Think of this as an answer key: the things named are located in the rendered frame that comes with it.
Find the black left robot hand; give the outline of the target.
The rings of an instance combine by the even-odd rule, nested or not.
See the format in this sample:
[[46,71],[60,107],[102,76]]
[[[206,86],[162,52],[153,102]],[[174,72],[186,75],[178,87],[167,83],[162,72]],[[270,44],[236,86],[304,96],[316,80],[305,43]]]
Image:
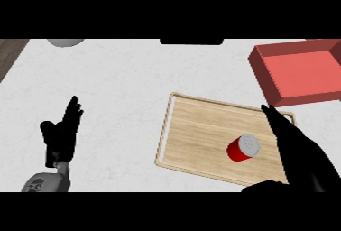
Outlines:
[[43,121],[40,130],[43,134],[46,151],[46,167],[53,168],[57,162],[69,162],[75,153],[75,135],[84,110],[78,104],[77,96],[72,96],[59,123]]

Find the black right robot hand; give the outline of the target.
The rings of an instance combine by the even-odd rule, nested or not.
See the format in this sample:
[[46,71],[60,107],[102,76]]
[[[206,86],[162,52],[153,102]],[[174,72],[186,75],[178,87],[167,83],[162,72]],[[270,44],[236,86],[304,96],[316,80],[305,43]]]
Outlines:
[[261,105],[273,135],[288,183],[266,180],[242,193],[341,193],[341,176],[325,151],[288,121],[277,109]]

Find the grey round object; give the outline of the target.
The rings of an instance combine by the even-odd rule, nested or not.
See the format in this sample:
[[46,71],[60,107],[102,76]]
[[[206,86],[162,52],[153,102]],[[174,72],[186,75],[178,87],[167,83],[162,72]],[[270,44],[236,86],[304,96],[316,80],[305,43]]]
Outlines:
[[49,39],[47,41],[53,46],[65,48],[65,47],[75,46],[84,40],[82,39]]

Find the red open box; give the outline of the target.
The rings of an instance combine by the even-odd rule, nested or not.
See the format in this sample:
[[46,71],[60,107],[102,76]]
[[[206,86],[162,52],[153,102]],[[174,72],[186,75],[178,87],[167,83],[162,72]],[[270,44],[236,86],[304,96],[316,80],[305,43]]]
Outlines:
[[248,61],[273,107],[341,100],[341,39],[255,45]]

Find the black flat object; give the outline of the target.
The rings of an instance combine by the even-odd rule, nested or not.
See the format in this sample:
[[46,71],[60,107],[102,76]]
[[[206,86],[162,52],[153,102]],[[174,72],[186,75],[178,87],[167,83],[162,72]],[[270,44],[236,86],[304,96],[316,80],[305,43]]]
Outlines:
[[224,39],[159,39],[164,45],[221,45]]

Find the red can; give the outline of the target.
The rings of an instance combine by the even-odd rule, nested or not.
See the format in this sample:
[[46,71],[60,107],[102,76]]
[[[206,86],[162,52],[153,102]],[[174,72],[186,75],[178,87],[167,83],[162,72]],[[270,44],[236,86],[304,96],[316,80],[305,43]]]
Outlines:
[[260,143],[251,134],[243,134],[226,147],[226,155],[235,162],[242,162],[257,156]]

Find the pale wooden tray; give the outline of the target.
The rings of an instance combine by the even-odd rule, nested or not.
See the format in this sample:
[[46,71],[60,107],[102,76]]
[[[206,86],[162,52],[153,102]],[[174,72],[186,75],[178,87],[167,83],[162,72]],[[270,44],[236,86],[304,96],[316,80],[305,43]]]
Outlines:
[[[257,138],[260,153],[235,162],[226,148],[243,134]],[[171,93],[155,164],[242,186],[264,180],[286,181],[263,110]]]

